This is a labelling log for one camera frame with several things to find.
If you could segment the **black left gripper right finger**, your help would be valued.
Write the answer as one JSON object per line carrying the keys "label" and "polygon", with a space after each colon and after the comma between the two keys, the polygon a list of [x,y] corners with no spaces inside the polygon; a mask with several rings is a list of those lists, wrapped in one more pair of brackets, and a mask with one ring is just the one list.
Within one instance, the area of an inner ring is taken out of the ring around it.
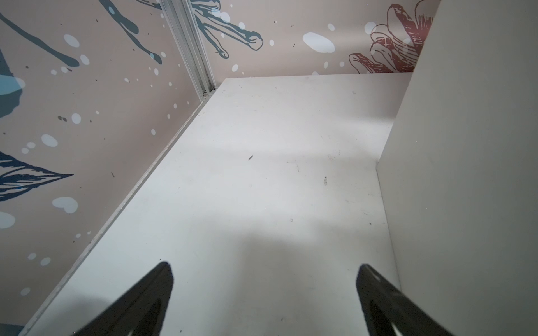
{"label": "black left gripper right finger", "polygon": [[356,288],[370,335],[452,335],[368,264],[360,266]]}

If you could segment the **white wooden bookshelf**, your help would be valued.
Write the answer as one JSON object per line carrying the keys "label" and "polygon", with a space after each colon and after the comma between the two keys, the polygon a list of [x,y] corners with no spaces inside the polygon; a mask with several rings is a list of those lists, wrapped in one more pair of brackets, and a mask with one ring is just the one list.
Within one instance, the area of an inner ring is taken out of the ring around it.
{"label": "white wooden bookshelf", "polygon": [[378,164],[402,292],[537,334],[537,3],[443,1]]}

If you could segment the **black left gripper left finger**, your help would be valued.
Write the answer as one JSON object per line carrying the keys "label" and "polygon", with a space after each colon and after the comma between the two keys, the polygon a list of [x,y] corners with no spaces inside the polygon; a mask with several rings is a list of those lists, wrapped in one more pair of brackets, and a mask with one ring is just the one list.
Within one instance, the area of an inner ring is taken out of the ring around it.
{"label": "black left gripper left finger", "polygon": [[158,263],[117,301],[74,334],[159,336],[173,285],[170,264]]}

